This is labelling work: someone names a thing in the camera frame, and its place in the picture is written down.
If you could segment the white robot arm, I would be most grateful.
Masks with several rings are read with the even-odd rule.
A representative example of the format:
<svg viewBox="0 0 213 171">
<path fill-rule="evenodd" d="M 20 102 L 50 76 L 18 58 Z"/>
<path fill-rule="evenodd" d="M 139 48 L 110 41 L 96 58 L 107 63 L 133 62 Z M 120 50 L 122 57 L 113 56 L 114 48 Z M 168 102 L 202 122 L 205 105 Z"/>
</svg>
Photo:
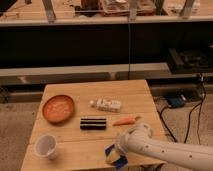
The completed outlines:
<svg viewBox="0 0 213 171">
<path fill-rule="evenodd" d="M 115 149 L 145 155 L 194 171 L 213 171 L 213 147 L 156 140 L 149 124 L 138 123 L 120 135 Z"/>
</svg>

